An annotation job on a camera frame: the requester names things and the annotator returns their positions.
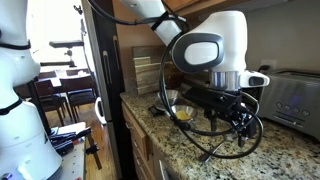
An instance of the granite countertop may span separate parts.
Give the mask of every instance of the granite countertop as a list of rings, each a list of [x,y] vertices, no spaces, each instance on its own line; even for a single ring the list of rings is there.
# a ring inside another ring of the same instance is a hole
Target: granite countertop
[[[148,112],[157,100],[156,93],[122,93],[121,98],[180,179],[320,179],[320,144],[302,133],[263,120],[263,139],[253,153],[240,159],[211,158],[202,163],[197,160],[202,151],[171,120],[165,116],[152,117]],[[202,117],[203,110],[197,110],[198,116],[191,125],[209,130],[209,121]],[[207,149],[222,139],[189,134]],[[226,143],[217,153],[238,149],[235,142]]]

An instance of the black cable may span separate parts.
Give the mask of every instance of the black cable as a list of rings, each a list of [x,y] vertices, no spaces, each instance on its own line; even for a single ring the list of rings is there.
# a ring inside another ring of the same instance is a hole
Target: black cable
[[[226,135],[226,134],[230,134],[232,132],[234,132],[234,130],[232,128],[226,130],[226,131],[222,131],[222,132],[212,132],[212,131],[200,131],[197,129],[190,129],[191,132],[195,133],[195,134],[199,134],[202,136],[221,136],[221,135]]]
[[[254,143],[254,145],[250,149],[248,149],[247,151],[242,152],[240,154],[236,154],[236,155],[227,156],[227,155],[219,155],[219,154],[211,153],[210,151],[208,151],[208,150],[204,149],[202,146],[200,146],[197,142],[195,142],[185,130],[183,130],[180,127],[179,128],[182,131],[182,133],[188,138],[188,140],[191,141],[191,143],[193,143],[197,148],[199,148],[203,152],[205,152],[205,153],[207,153],[207,154],[209,154],[209,155],[211,155],[213,157],[221,158],[221,159],[241,158],[241,157],[249,155],[250,153],[252,153],[259,146],[259,144],[261,142],[261,139],[262,139],[262,134],[263,134],[263,125],[262,125],[262,122],[260,121],[260,119],[254,113],[251,113],[251,112],[248,111],[248,114],[252,115],[252,117],[257,121],[257,125],[259,127],[258,138],[257,138],[256,142]]]
[[[136,20],[135,22],[124,21],[121,19],[117,19],[117,18],[111,16],[110,14],[108,14],[94,0],[88,0],[88,3],[92,7],[92,9],[95,10],[100,16],[102,16],[103,18],[105,18],[113,23],[116,23],[116,24],[121,24],[121,25],[126,25],[126,26],[136,26],[136,25],[140,25],[140,24],[155,23],[159,20],[159,17],[151,17],[151,18]],[[172,21],[175,19],[176,19],[176,17],[169,16],[169,17],[165,18],[164,21],[168,21],[168,20]]]
[[[172,49],[172,47],[174,46],[174,44],[176,43],[176,41],[181,37],[181,33],[176,35],[172,41],[168,44],[165,52],[162,55],[161,58],[161,64],[160,64],[160,76],[159,76],[159,95],[160,95],[160,99],[162,104],[164,105],[165,109],[167,110],[167,112],[169,112],[170,117],[173,116],[173,121],[177,120],[175,114],[172,112],[169,100],[168,100],[168,96],[167,96],[167,92],[166,92],[166,88],[165,88],[165,79],[164,79],[164,69],[165,69],[165,63],[166,60],[168,58],[168,55]]]
[[[177,19],[179,20],[178,15],[170,8],[170,6],[164,1],[161,0],[162,4],[168,9],[168,11]],[[183,30],[183,33],[188,32],[190,30],[190,26],[186,21],[179,21],[180,29]]]
[[[259,112],[259,108],[260,108],[260,107],[259,107],[259,102],[258,102],[258,100],[256,100],[254,97],[252,97],[252,96],[251,96],[250,94],[248,94],[248,93],[240,92],[240,94],[241,94],[242,96],[246,97],[249,101],[255,103],[255,105],[256,105],[255,114],[257,115],[258,112]]]
[[[6,43],[0,43],[0,47],[6,48],[6,49],[14,49],[14,50],[28,50],[31,48],[30,40],[28,40],[27,45],[13,45],[13,44],[6,44]]]

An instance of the cabinet door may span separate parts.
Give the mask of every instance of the cabinet door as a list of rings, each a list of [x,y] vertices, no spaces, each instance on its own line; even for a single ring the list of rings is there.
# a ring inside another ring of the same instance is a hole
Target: cabinet door
[[[221,11],[248,1],[251,0],[199,0],[187,4],[184,6],[185,8],[180,8],[177,14],[187,19],[194,19],[200,15]]]
[[[135,118],[131,114],[130,110],[127,106],[122,103],[123,117],[126,120],[126,124],[128,129],[131,132],[131,139],[135,148],[138,148],[144,158],[148,158],[148,148],[147,148],[147,135],[142,130],[142,128],[138,125]]]
[[[164,155],[153,145],[155,179],[179,180],[179,175],[168,165]]]
[[[197,1],[200,0],[165,0],[165,2],[173,11],[177,11],[179,9],[187,7]]]
[[[139,174],[143,174],[143,179],[146,180],[154,180],[154,174],[153,174],[153,165],[150,167],[150,163],[143,157],[140,150],[133,147],[133,154],[135,156],[135,165],[136,165],[136,171],[139,176]]]

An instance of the stainless steel toaster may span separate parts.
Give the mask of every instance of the stainless steel toaster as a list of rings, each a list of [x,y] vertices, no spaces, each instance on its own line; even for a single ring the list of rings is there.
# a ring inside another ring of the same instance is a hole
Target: stainless steel toaster
[[[258,116],[320,140],[320,72],[283,69],[267,76]]]

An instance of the wall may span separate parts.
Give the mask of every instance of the wall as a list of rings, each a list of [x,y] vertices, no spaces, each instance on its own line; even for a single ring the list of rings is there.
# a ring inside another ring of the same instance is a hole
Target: wall
[[[113,8],[115,17],[118,19],[131,22],[135,19],[140,19],[128,11],[119,0],[113,0]],[[126,91],[131,91],[136,87],[131,48],[133,46],[163,45],[163,43],[148,25],[123,26],[117,24],[117,34],[120,44],[120,59],[125,87]]]
[[[246,17],[248,69],[258,69],[261,60],[277,60],[276,69],[320,71],[319,0],[294,0]]]

